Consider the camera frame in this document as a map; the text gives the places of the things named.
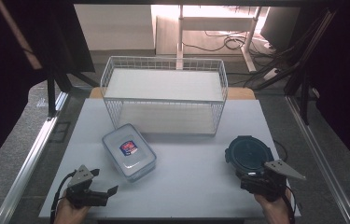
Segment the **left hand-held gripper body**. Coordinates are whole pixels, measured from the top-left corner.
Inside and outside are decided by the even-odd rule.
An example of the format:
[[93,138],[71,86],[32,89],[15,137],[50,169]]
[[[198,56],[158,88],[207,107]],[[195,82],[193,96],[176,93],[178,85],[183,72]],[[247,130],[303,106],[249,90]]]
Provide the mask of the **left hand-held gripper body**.
[[90,189],[92,180],[95,178],[90,170],[81,165],[71,178],[66,188],[66,199],[75,207],[83,206],[106,206],[106,192],[98,192]]

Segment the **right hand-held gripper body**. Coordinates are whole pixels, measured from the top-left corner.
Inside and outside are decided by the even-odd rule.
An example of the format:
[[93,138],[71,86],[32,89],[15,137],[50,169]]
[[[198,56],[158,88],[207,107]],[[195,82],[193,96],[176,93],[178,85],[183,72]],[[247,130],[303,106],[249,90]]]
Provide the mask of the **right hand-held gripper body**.
[[258,190],[258,194],[263,196],[267,201],[276,201],[285,194],[287,179],[289,177],[303,181],[306,180],[305,175],[302,175],[282,160],[265,162],[259,181],[261,188]]

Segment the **clear rectangular food container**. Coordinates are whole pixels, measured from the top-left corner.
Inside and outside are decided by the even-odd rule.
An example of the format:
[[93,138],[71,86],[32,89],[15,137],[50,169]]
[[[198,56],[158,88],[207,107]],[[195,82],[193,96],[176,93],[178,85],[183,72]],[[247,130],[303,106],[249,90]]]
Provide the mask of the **clear rectangular food container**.
[[156,153],[130,123],[106,134],[102,142],[118,170],[130,182],[155,168]]

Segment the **dark blue round lid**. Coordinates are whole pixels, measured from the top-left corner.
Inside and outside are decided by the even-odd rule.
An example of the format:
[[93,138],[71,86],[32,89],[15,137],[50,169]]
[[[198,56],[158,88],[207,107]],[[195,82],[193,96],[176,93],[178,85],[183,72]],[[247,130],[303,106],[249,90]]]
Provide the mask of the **dark blue round lid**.
[[262,173],[264,163],[273,161],[269,147],[251,135],[239,135],[225,149],[225,161],[243,174]]

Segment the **white wire rack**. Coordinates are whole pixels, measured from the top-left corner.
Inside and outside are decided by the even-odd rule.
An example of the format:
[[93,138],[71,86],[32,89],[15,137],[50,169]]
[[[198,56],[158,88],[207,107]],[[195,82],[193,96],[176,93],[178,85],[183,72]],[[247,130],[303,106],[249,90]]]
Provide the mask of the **white wire rack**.
[[228,95],[219,59],[112,56],[100,82],[112,124],[141,133],[217,132]]

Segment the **person's left hand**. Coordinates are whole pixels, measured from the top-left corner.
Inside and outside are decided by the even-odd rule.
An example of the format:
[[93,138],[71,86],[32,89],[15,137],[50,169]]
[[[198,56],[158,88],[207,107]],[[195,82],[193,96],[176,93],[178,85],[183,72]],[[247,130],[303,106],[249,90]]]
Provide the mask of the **person's left hand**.
[[75,208],[67,199],[66,192],[59,201],[53,224],[82,224],[90,211],[89,206]]

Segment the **person's right hand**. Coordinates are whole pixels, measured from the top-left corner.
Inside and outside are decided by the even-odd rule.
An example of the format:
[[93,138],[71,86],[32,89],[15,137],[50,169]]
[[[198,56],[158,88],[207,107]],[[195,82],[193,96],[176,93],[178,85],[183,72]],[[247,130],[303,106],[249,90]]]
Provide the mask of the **person's right hand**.
[[269,202],[258,194],[255,194],[254,198],[261,206],[268,224],[291,224],[289,209],[282,198],[275,202]]

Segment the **white table board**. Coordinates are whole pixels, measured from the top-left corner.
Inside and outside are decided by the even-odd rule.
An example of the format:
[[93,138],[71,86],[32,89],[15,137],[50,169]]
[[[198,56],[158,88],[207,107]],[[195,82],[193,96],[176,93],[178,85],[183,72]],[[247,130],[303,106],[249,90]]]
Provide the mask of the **white table board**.
[[253,195],[241,189],[225,150],[239,135],[251,135],[266,146],[273,139],[257,100],[229,100],[215,136],[148,134],[157,155],[153,171],[134,182],[116,169],[102,138],[113,125],[100,99],[85,101],[58,172],[40,215],[48,217],[53,197],[63,178],[80,165],[98,169],[91,189],[118,192],[107,205],[93,207],[93,219],[143,218],[260,218]]

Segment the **wooden table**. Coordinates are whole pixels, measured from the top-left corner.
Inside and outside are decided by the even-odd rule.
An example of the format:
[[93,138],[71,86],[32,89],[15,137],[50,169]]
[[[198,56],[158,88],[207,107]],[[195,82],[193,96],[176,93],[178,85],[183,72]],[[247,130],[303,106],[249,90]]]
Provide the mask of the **wooden table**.
[[[102,94],[99,88],[93,88],[90,93],[90,98],[101,99]],[[255,93],[249,88],[241,87],[229,87],[228,96],[229,100],[255,100]]]

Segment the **white power strip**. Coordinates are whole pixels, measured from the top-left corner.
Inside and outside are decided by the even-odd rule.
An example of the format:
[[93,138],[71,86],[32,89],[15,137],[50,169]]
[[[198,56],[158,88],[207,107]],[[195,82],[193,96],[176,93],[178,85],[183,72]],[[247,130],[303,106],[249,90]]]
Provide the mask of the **white power strip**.
[[279,73],[280,73],[280,70],[278,68],[273,68],[267,74],[264,75],[263,79],[269,80],[269,79],[275,77]]

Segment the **dark curtain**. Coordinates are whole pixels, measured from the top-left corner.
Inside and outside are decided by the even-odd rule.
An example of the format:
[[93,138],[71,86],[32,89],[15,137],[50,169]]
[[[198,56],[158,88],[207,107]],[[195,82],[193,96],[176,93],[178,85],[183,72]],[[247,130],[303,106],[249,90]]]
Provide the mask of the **dark curtain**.
[[68,75],[94,72],[76,0],[0,0],[0,148],[42,81],[70,91]]
[[350,150],[350,0],[342,0],[307,65],[316,106]]

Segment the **aluminium frame rail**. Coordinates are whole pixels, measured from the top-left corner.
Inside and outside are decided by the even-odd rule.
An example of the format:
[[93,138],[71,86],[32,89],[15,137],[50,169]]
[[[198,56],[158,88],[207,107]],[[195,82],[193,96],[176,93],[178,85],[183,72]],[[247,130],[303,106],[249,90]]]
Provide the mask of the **aluminium frame rail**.
[[43,123],[38,136],[0,207],[0,224],[8,224],[11,220],[67,98],[68,93],[61,91],[55,99],[53,116],[48,117]]
[[344,221],[346,224],[350,224],[350,200],[345,190],[340,184],[337,176],[332,171],[329,162],[322,148],[318,144],[310,126],[301,118],[301,109],[298,106],[296,99],[291,96],[286,96],[285,99],[308,147],[315,158],[315,162],[328,185],[329,191],[331,192],[331,195],[333,196],[333,199],[336,202]]

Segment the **black frame strut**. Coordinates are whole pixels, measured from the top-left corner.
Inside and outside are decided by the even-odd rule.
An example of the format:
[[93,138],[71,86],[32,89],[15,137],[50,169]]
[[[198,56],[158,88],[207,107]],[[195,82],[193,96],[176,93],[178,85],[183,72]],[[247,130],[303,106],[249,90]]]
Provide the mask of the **black frame strut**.
[[303,80],[301,84],[301,102],[300,102],[300,115],[305,125],[309,124],[307,109],[309,100],[309,76],[307,72],[303,73]]
[[55,78],[54,78],[54,73],[52,71],[48,72],[47,85],[48,85],[48,104],[49,104],[48,117],[49,119],[52,119],[55,117],[55,114],[56,114]]

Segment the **white desk frame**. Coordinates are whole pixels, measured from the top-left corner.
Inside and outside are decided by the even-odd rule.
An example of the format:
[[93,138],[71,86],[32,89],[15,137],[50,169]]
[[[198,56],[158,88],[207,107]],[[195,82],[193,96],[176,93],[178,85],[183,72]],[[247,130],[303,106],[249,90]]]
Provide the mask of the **white desk frame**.
[[252,39],[259,21],[262,7],[257,7],[255,15],[252,17],[185,17],[183,6],[180,5],[178,17],[178,39],[176,56],[183,57],[183,32],[184,31],[231,31],[246,32],[245,42],[241,46],[241,52],[245,59],[245,64],[250,73],[257,71],[251,54],[249,52]]

